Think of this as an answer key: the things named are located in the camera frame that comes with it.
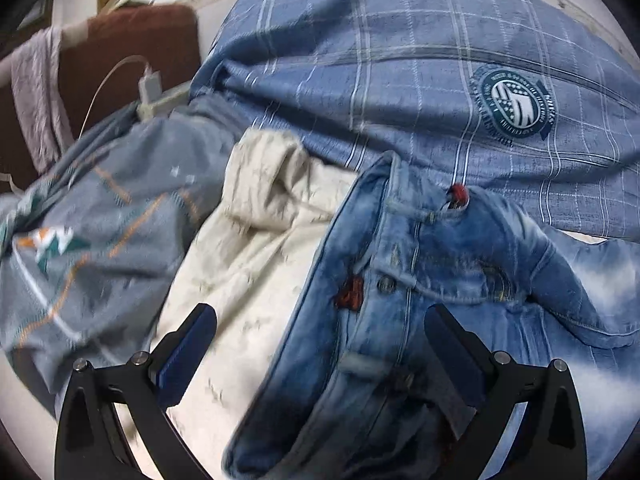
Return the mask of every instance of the metal button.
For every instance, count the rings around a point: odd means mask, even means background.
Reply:
[[[396,290],[396,280],[391,276],[382,276],[382,278],[378,280],[378,290],[382,292],[382,294],[391,294]]]
[[[148,352],[136,352],[131,356],[131,362],[136,366],[143,365],[149,359]]]
[[[559,372],[565,372],[567,365],[562,359],[554,359],[554,368]]]
[[[74,361],[74,370],[76,372],[82,372],[83,370],[86,370],[88,365],[89,365],[89,361],[81,357]]]
[[[497,362],[499,365],[506,365],[511,362],[511,356],[507,354],[507,352],[503,352],[502,350],[497,351],[494,354],[494,359],[495,362]]]

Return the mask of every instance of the denim jacket button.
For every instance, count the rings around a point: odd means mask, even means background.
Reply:
[[[378,290],[382,292],[382,294],[391,294],[396,290],[396,280],[391,276],[382,276],[382,278],[378,280]]]

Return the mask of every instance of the orange stripe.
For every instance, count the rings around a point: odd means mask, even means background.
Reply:
[[[109,252],[109,254],[108,254],[109,258],[113,258],[114,256],[116,256],[120,252],[120,250],[123,247],[123,245],[127,242],[127,240],[129,238],[131,238],[131,235],[133,233],[135,233],[140,228],[140,226],[149,218],[149,216],[151,216],[151,214],[156,209],[158,209],[158,206],[162,202],[163,198],[164,198],[164,194],[159,196],[155,200],[155,202],[153,202],[146,209],[146,211],[144,213],[142,213],[142,215],[140,215],[139,218],[127,228],[127,230],[124,233],[124,235],[122,236],[122,238],[118,241],[116,246]],[[22,330],[22,333],[20,334],[20,339],[18,340],[18,348],[21,348],[24,345],[24,343],[25,343],[25,341],[27,339],[27,336],[31,332],[33,332],[37,328],[43,326],[44,324],[50,322],[53,319],[53,317],[58,313],[58,311],[65,304],[66,297],[69,295],[69,289],[71,288],[71,285],[72,285],[72,283],[74,282],[74,280],[76,278],[76,274],[78,273],[78,270],[80,269],[80,267],[84,266],[88,261],[89,261],[89,255],[85,254],[82,258],[80,258],[80,260],[78,260],[78,262],[73,267],[71,267],[71,270],[69,271],[68,275],[66,276],[65,286],[62,289],[62,293],[60,294],[60,297],[56,301],[56,304],[53,306],[51,311],[45,317],[43,317],[42,319],[39,319],[37,321],[34,321],[33,323],[27,325]]]
[[[129,240],[129,238],[131,238],[131,235],[133,235],[133,233],[135,233],[139,229],[139,227],[146,221],[146,219],[149,218],[156,209],[158,209],[158,206],[160,205],[160,203],[162,202],[163,199],[164,199],[164,194],[162,194],[158,198],[156,198],[155,202],[153,202],[152,205],[150,205],[146,209],[146,211],[144,213],[142,213],[142,215],[140,215],[138,217],[138,219],[135,222],[133,222],[133,224],[131,224],[127,228],[127,230],[125,231],[125,233],[122,236],[122,238],[120,239],[120,241],[109,252],[109,257],[110,258],[113,258],[114,256],[116,256],[120,252],[120,250],[122,249],[124,244],[127,243],[127,240]]]
[[[33,332],[37,328],[51,321],[53,317],[56,315],[56,313],[62,308],[62,305],[64,305],[66,301],[66,297],[69,295],[69,289],[71,288],[71,284],[74,282],[74,279],[76,278],[78,269],[84,266],[84,264],[86,264],[88,261],[89,261],[89,255],[85,254],[82,258],[80,258],[78,262],[76,262],[76,264],[73,267],[71,267],[71,270],[66,276],[65,287],[62,289],[62,294],[60,294],[60,297],[56,301],[56,304],[53,306],[51,311],[45,317],[37,321],[34,321],[33,323],[27,325],[24,328],[24,330],[22,330],[22,333],[20,334],[20,340],[18,341],[18,348],[21,348],[24,345],[24,342],[27,339],[27,336],[31,332]]]
[[[191,196],[189,195],[188,192],[184,190],[181,190],[178,194],[180,195],[182,200],[184,200],[184,203],[189,208],[189,212],[191,213],[191,221],[195,225],[198,225],[198,219],[200,218],[200,215],[198,214],[198,207],[195,205],[195,203],[191,199]]]
[[[103,179],[107,183],[107,185],[117,196],[123,199],[127,204],[131,203],[131,195],[124,191],[124,189],[122,189],[120,186],[118,186],[118,184],[116,184],[116,181],[109,173],[102,170],[98,166],[94,166],[94,171],[98,174],[98,176],[100,176],[101,179]]]

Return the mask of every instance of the cream garment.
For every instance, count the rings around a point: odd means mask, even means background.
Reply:
[[[314,252],[355,179],[311,158],[297,137],[248,130],[226,168],[220,206],[178,271],[152,348],[198,303],[218,332],[182,402],[168,409],[176,430],[216,480],[222,453],[249,407],[305,283]],[[150,478],[158,470],[126,408],[129,445]]]

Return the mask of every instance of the blue gripper pad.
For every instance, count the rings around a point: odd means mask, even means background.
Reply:
[[[217,326],[216,311],[206,303],[199,303],[180,328],[164,336],[154,350],[152,358],[161,367],[150,369],[149,375],[162,409],[175,406],[182,399],[216,335]]]
[[[467,333],[446,307],[437,305],[427,309],[424,333],[464,403],[473,408],[482,406],[486,398],[486,375],[460,339]]]

